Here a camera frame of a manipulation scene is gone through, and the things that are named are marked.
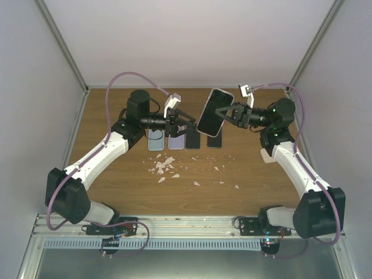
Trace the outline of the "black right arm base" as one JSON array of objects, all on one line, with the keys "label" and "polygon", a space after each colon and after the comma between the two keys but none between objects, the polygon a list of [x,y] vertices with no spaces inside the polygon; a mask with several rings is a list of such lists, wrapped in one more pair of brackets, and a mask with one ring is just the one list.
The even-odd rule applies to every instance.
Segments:
[{"label": "black right arm base", "polygon": [[241,236],[279,237],[290,236],[291,230],[270,224],[261,224],[258,217],[237,216],[232,221],[233,227]]}]

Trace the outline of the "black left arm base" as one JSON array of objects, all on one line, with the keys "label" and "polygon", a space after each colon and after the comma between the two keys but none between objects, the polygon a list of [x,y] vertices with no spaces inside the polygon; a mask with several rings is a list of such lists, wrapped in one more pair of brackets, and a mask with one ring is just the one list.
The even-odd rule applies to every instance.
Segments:
[{"label": "black left arm base", "polygon": [[115,227],[102,227],[95,224],[89,224],[82,226],[82,232],[87,235],[108,235],[108,236],[117,236],[123,235],[129,237],[136,235],[137,233],[137,224],[129,223],[129,221],[138,221],[137,217],[119,217],[117,220],[112,221],[111,224],[117,224],[122,222],[127,222],[127,224],[122,224]]}]

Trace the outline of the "lavender phone case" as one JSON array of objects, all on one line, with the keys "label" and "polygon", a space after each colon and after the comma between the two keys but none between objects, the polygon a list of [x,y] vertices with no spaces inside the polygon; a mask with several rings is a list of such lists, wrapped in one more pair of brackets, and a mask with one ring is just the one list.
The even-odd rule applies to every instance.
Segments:
[{"label": "lavender phone case", "polygon": [[168,148],[170,150],[183,150],[185,148],[185,135],[169,137]]}]

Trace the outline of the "blue magsafe phone case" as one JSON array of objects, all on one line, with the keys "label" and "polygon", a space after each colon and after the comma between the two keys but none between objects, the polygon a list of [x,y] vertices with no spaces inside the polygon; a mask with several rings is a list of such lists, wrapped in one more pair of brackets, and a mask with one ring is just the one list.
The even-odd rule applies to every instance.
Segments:
[{"label": "blue magsafe phone case", "polygon": [[196,126],[197,131],[210,137],[217,137],[224,118],[219,116],[216,110],[229,107],[233,102],[233,94],[218,88],[212,89]]}]

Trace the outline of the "dark green smartphone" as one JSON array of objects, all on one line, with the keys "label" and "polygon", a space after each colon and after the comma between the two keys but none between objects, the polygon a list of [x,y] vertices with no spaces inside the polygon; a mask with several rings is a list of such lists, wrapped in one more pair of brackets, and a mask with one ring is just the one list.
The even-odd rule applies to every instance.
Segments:
[{"label": "dark green smartphone", "polygon": [[201,145],[201,135],[197,130],[189,130],[186,133],[185,148],[197,150]]}]

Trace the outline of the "light blue phone case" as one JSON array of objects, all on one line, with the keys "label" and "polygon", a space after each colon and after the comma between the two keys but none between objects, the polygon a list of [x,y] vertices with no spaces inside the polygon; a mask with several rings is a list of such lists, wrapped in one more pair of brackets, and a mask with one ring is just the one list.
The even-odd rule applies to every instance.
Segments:
[{"label": "light blue phone case", "polygon": [[148,149],[150,151],[164,149],[164,132],[162,130],[148,130]]}]

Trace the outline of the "white phone stand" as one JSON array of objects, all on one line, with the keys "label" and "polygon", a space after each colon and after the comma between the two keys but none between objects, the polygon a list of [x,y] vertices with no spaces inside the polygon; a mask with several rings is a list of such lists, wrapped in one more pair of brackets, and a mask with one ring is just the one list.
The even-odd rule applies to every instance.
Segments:
[{"label": "white phone stand", "polygon": [[260,155],[261,155],[262,160],[266,164],[275,163],[276,162],[276,160],[273,157],[271,157],[264,148],[262,148],[260,150]]}]

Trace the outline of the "phone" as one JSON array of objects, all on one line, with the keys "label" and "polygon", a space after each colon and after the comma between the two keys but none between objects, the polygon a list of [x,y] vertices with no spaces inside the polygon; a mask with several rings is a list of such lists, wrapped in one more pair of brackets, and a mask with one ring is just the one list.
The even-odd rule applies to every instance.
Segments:
[{"label": "phone", "polygon": [[215,137],[208,136],[207,138],[208,148],[221,148],[222,147],[222,130]]}]

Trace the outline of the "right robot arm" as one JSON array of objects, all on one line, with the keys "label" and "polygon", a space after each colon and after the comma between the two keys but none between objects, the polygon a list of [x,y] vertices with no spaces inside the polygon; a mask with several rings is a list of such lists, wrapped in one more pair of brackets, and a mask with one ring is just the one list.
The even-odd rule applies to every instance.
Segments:
[{"label": "right robot arm", "polygon": [[294,102],[281,98],[267,109],[236,102],[217,108],[215,113],[239,128],[261,127],[263,160],[277,162],[299,195],[296,208],[261,208],[257,221],[260,233],[271,235],[278,227],[285,227],[295,230],[303,239],[334,234],[331,243],[335,244],[343,228],[346,196],[343,190],[325,182],[300,153],[298,143],[289,131],[289,125],[294,121]]}]

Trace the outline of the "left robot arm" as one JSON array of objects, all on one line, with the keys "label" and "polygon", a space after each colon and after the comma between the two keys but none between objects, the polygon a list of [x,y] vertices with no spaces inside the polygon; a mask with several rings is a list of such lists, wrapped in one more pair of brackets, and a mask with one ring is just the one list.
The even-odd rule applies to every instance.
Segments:
[{"label": "left robot arm", "polygon": [[117,211],[89,199],[87,191],[91,184],[144,137],[146,130],[159,130],[165,136],[178,137],[196,126],[193,117],[178,109],[181,102],[178,94],[168,97],[163,113],[152,112],[151,102],[153,98],[147,91],[133,91],[117,122],[109,124],[108,133],[98,145],[65,169],[54,168],[49,172],[45,194],[48,216],[55,212],[72,224],[87,221],[99,225],[107,235],[118,232]]}]

